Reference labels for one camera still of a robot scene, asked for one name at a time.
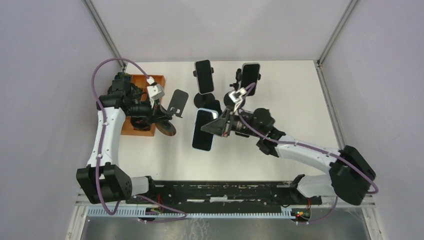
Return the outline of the brown round base phone stand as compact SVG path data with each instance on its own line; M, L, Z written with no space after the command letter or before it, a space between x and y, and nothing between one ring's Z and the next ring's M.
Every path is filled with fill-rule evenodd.
M167 109L165 109L166 112L172 114L172 117L182 118L183 111L187 104L188 98L189 94L187 92L180 89L176 89L173 92ZM162 134L169 137L172 137L177 133L177 130L173 124L171 125L171 127L161 127L158 124L155 124L155 126Z

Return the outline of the blue case phone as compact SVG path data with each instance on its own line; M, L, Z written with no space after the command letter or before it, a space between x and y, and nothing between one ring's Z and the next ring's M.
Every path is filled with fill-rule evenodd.
M208 108L199 108L196 112L194 123L194 131L191 146L194 149L202 151L210 151L213 145L214 135L212 133L201 130L201 128L212 122L218 117L216 110Z

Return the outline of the black case phone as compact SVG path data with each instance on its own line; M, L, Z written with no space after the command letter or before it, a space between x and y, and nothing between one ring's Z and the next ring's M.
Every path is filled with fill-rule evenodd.
M218 116L220 116L222 114L222 108L221 108L221 103L219 100L215 99L212 103L211 103L211 109L214 111L217 111Z

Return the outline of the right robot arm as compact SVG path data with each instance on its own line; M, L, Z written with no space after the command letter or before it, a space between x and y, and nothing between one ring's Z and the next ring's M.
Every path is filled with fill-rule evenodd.
M302 204L308 198L334 196L359 206L366 195L379 192L376 173L353 146L342 149L323 147L301 141L275 126L275 119L266 108L253 112L227 108L216 119L201 126L203 132L228 137L231 132L258 138L256 143L265 155L290 159L321 171L321 175L298 175L289 189L289 199Z

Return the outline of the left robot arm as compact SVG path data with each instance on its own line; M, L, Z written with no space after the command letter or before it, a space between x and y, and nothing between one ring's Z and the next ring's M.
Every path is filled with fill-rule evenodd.
M162 85L153 77L146 80L146 89L137 87L130 78L117 76L107 94L96 99L98 125L93 150L86 167L77 169L76 179L91 204L126 201L137 195L145 204L153 203L157 190L150 176L131 178L119 167L119 142L127 118L135 129L155 125L167 136L176 128L170 123L173 115L163 108Z

